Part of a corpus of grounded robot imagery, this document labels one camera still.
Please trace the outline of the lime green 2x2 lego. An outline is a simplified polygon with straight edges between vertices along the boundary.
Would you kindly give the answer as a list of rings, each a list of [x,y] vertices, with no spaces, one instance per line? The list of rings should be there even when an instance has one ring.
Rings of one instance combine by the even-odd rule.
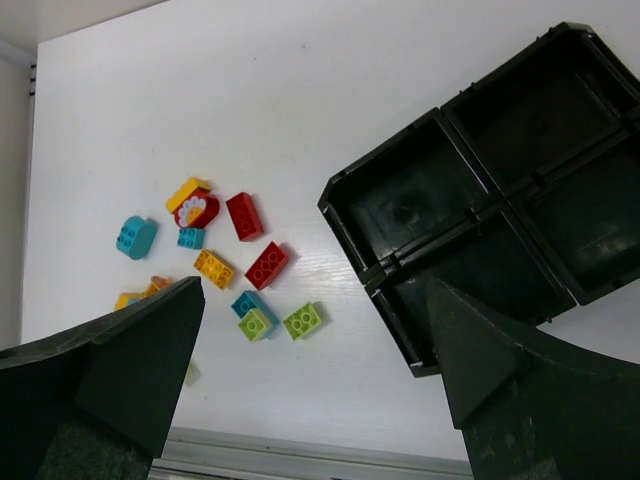
[[[283,325],[292,340],[301,340],[319,328],[322,318],[314,305],[308,302],[283,320]]]

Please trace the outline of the orange rounded lego brick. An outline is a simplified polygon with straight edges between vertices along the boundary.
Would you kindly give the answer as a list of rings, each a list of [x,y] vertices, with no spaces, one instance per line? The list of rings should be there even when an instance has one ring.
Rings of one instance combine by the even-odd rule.
[[[147,288],[143,292],[143,297],[144,298],[149,297],[159,292],[160,290],[168,287],[170,284],[171,284],[171,281],[168,278],[154,275],[150,278],[150,282]]]

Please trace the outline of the teal small square lego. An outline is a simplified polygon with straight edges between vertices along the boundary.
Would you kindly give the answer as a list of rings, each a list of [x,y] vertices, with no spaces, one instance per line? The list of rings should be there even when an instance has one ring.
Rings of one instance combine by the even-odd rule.
[[[181,248],[201,250],[203,248],[205,230],[199,228],[180,228],[177,245]]]

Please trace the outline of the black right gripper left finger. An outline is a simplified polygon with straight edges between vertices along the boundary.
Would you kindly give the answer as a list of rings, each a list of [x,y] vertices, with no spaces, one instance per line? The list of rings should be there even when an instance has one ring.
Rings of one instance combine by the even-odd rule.
[[[1,353],[4,479],[145,479],[200,330],[200,278]]]

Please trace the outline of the teal rounded lego brick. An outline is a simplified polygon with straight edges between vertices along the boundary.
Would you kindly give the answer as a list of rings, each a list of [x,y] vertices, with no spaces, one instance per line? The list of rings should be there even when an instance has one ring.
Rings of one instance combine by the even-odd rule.
[[[156,223],[151,220],[129,217],[120,229],[116,248],[132,260],[143,259],[151,249],[157,230]]]

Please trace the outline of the lime green small lego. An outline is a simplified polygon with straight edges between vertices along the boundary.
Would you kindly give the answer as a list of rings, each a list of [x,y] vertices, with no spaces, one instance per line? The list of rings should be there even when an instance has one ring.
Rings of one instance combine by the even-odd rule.
[[[273,323],[260,309],[252,308],[242,317],[238,327],[250,342],[257,342],[269,334]]]

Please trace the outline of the orange-yellow 2x4 lego brick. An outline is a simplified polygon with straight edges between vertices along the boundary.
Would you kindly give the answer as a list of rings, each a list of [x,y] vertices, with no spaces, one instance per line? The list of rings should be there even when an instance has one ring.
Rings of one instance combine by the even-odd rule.
[[[201,250],[193,267],[220,290],[229,287],[234,269],[209,250]]]

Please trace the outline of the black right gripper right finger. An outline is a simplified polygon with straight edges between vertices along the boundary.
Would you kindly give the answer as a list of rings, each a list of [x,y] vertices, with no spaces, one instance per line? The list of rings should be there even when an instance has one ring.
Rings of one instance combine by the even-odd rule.
[[[639,367],[427,286],[435,355],[477,479],[636,479]]]

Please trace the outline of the yellow long lego brick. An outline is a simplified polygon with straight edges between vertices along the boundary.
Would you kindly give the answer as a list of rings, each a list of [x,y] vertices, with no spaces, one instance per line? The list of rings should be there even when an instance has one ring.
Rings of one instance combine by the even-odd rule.
[[[211,186],[208,181],[197,177],[189,177],[166,201],[165,207],[167,211],[173,214],[190,195],[198,190],[209,192]]]

